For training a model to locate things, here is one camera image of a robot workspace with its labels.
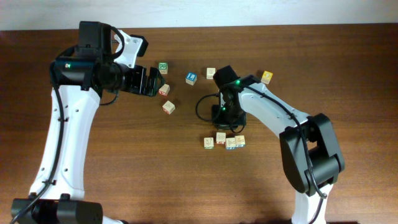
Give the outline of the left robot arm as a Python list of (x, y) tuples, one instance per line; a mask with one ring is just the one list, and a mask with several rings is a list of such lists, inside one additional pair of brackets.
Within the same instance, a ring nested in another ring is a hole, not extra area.
[(136, 64), (148, 41), (102, 22), (82, 21), (78, 43), (50, 64), (52, 112), (44, 154), (27, 198), (12, 202), (13, 223), (112, 223), (85, 200), (84, 167), (93, 118), (104, 91), (153, 97), (159, 70)]

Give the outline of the Y letter wooden block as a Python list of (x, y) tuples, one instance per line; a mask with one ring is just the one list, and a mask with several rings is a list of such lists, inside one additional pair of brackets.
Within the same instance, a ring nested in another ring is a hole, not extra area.
[(225, 148), (226, 148), (226, 150), (236, 149), (236, 139), (235, 138), (226, 138)]

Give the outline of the red A number wooden block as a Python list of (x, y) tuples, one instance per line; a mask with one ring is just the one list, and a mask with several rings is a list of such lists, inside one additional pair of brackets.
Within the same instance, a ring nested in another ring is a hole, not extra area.
[(217, 132), (216, 133), (216, 143), (217, 144), (225, 144), (226, 142), (226, 133)]

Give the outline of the green edged wooden block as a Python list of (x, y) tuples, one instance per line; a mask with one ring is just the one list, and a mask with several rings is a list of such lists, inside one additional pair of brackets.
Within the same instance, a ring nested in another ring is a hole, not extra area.
[(214, 148), (214, 138), (204, 138), (204, 148), (213, 149)]

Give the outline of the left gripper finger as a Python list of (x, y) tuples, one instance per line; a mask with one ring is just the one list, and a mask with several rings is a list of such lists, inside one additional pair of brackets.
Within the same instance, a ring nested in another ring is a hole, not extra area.
[(149, 83), (144, 90), (144, 96), (154, 97), (159, 91), (158, 84)]
[(148, 85), (164, 85), (165, 78), (160, 73), (160, 70), (155, 67), (151, 67), (149, 70), (149, 76), (147, 77)]

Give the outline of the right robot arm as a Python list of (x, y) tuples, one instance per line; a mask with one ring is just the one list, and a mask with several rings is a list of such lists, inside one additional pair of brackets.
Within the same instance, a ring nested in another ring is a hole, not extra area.
[(291, 223), (325, 223), (328, 196), (345, 169), (330, 119), (296, 110), (257, 77), (240, 78), (230, 66), (217, 70), (213, 79), (219, 88), (213, 124), (235, 131), (251, 114), (269, 128), (279, 138), (284, 174), (295, 189)]

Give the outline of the blue D wooden block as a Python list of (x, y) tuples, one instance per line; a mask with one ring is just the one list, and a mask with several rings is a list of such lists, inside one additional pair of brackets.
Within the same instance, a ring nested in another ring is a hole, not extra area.
[(246, 145), (245, 137), (243, 135), (235, 136), (236, 147), (244, 147)]

